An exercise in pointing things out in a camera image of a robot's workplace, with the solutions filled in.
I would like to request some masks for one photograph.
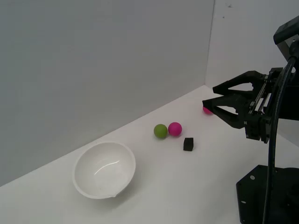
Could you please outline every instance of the black metal bracket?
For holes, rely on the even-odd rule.
[[[299,169],[275,168],[271,201],[271,224],[297,224],[299,219]],[[263,220],[267,166],[258,165],[237,184],[240,222],[258,224]]]

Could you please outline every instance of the magenta ball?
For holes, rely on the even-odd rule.
[[[178,122],[173,122],[168,126],[168,132],[172,136],[179,136],[182,130],[183,128]]]
[[[213,114],[212,112],[210,112],[207,108],[205,108],[204,106],[202,107],[202,110],[206,113],[206,114],[208,114],[208,115],[211,115],[211,114]]]

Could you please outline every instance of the white tabletop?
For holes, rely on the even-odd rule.
[[[214,94],[202,86],[0,188],[3,224],[238,224],[235,184],[258,164],[267,146],[245,138],[216,116],[202,113],[202,100]],[[158,140],[156,124],[180,122],[179,138]],[[193,137],[193,152],[183,151]],[[116,198],[88,199],[71,181],[75,160],[99,141],[127,145],[136,172]],[[278,136],[277,166],[299,168],[299,148]]]

